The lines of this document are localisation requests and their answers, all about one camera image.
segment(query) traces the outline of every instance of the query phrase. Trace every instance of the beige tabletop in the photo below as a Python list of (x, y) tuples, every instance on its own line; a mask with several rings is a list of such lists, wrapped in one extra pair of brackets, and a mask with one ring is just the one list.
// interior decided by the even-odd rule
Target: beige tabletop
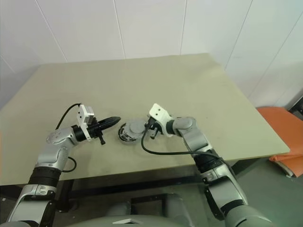
[[(45, 138), (65, 110), (81, 102), (101, 120), (122, 120), (99, 139), (82, 142), (70, 156), (78, 162), (61, 179), (112, 175), (192, 165), (190, 155), (157, 156), (140, 144), (124, 145), (119, 127), (145, 119), (153, 103), (173, 116), (192, 116), (225, 160), (286, 153), (289, 148), (208, 54), (41, 66), (0, 111), (0, 184), (27, 183)], [(76, 109), (62, 123), (77, 123)], [(186, 151), (182, 139), (158, 136), (147, 140), (155, 151)]]

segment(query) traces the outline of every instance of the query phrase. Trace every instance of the orange chair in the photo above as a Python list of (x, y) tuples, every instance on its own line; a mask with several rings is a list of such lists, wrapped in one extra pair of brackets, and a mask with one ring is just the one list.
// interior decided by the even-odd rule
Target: orange chair
[(290, 148), (289, 153), (274, 155), (269, 160), (282, 163), (297, 177), (302, 175), (303, 121), (282, 107), (260, 107), (257, 110)]

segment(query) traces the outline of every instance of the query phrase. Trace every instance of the white wall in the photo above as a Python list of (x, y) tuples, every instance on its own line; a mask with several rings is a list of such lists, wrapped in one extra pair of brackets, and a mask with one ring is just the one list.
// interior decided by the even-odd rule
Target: white wall
[(302, 0), (0, 0), (0, 108), (40, 64), (209, 52), (255, 106), (303, 94)]

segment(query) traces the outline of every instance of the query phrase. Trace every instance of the gray round object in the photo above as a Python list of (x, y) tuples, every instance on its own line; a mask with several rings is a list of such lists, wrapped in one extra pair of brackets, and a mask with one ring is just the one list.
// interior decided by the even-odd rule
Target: gray round object
[(144, 125), (145, 125), (145, 121), (143, 120), (133, 121), (130, 124), (130, 130), (135, 134), (144, 133), (145, 130)]
[(118, 132), (119, 139), (123, 143), (136, 143), (143, 137), (146, 121), (130, 120), (121, 126)]

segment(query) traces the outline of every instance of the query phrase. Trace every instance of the robotic arm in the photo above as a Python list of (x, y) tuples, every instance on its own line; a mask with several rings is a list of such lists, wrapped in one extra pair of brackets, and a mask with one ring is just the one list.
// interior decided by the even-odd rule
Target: robotic arm
[(232, 169), (216, 154), (194, 118), (172, 118), (158, 104), (153, 105), (149, 115), (147, 130), (152, 128), (155, 132), (161, 130), (162, 134), (169, 137), (177, 135), (183, 138), (188, 153), (191, 153), (201, 178), (207, 185), (205, 195), (217, 219), (225, 219), (227, 227), (273, 226), (270, 220), (248, 205), (247, 198), (235, 179)]
[(101, 144), (102, 130), (120, 121), (120, 117), (109, 117), (97, 121), (90, 106), (80, 105), (78, 125), (57, 129), (46, 139), (46, 145), (38, 157), (29, 182), (22, 189), (15, 207), (9, 215), (8, 223), (13, 226), (45, 227), (52, 226), (55, 214), (56, 186), (67, 162), (71, 148), (79, 142), (99, 137)]

